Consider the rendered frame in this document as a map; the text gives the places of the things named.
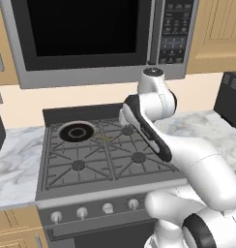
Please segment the grey gas stove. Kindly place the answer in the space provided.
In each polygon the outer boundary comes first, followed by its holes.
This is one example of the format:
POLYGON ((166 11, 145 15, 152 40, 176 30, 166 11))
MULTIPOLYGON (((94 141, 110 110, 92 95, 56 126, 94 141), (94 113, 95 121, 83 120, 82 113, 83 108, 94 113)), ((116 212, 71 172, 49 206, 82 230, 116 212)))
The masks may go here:
POLYGON ((144 207, 148 192, 179 186, 185 176, 162 162, 131 125, 122 126, 120 105, 98 105, 44 110, 44 144, 36 193, 36 204, 46 230, 70 222, 110 218, 124 223, 151 218, 144 207), (91 138, 71 143, 59 139, 57 131, 65 123, 88 121, 98 132, 113 141, 91 138), (137 210, 129 209, 130 199, 138 200, 137 210), (105 214, 110 202, 113 213, 105 214), (76 211, 86 207, 84 220, 76 211), (55 225, 50 216, 60 211, 62 220, 55 225))

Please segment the black appliance with vents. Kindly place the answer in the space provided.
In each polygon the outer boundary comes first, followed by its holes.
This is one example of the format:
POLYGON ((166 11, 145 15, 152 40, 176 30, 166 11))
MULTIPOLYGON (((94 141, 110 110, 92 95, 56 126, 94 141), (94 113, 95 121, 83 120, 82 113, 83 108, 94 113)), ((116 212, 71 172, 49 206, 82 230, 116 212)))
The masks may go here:
POLYGON ((224 72, 214 111, 236 129, 236 72, 224 72))

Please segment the light wood panelled cupboard door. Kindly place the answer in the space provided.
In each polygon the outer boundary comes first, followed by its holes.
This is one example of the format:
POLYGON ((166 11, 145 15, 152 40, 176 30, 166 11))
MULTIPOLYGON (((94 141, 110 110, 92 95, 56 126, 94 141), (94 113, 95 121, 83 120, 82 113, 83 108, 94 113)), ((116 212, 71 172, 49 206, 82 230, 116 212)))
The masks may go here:
POLYGON ((199 0, 188 74, 236 71, 236 0, 199 0))

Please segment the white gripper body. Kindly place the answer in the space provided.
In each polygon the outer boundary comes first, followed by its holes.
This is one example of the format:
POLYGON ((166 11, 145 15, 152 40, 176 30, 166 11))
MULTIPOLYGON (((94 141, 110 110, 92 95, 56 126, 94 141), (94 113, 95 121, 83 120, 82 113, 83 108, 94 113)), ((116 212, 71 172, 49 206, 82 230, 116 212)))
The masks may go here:
POLYGON ((134 116, 130 107, 124 104, 119 111, 119 122, 122 126, 133 125, 134 116))

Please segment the grey microwave oven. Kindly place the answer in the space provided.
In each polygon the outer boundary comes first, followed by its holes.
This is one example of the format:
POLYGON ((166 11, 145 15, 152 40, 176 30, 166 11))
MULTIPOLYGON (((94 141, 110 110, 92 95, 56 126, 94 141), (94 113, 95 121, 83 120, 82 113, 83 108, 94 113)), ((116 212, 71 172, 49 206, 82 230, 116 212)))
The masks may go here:
POLYGON ((25 68, 11 0, 0 0, 18 83, 23 89, 138 81, 144 69, 158 67, 167 79, 185 76, 199 0, 159 0, 156 64, 28 71, 25 68))

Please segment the black round pan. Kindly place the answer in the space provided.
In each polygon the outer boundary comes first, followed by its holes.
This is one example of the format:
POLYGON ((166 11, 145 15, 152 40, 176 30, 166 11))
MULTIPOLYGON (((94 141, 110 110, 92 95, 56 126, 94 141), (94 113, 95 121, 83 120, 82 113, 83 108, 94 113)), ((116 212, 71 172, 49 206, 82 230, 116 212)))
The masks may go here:
POLYGON ((98 132, 96 126, 88 121, 78 120, 61 125, 57 131, 60 140, 78 143, 95 138, 98 140, 113 141, 113 137, 106 137, 98 132))

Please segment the black microwave door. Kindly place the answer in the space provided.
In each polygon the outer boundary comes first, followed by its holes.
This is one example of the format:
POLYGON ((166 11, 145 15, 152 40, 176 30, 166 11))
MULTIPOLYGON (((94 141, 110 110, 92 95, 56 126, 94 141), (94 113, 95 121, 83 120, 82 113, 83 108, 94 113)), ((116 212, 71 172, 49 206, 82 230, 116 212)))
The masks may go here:
POLYGON ((146 63, 152 0, 11 0, 28 71, 146 63))

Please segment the light wood drawer front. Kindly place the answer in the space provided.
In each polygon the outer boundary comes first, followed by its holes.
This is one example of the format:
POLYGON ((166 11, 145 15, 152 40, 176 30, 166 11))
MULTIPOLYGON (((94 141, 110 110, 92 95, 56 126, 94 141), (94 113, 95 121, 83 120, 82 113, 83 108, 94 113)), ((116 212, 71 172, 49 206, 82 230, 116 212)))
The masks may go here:
POLYGON ((43 248, 48 248, 35 205, 0 210, 0 248, 38 248, 37 233, 43 248))

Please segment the black oven door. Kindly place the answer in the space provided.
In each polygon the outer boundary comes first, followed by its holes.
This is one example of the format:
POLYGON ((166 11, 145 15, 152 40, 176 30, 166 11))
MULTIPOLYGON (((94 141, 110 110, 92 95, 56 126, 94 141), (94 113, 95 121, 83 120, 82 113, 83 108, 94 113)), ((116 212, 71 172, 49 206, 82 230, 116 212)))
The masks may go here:
POLYGON ((93 231, 56 235, 47 230, 48 248, 144 248, 156 220, 143 220, 93 231))

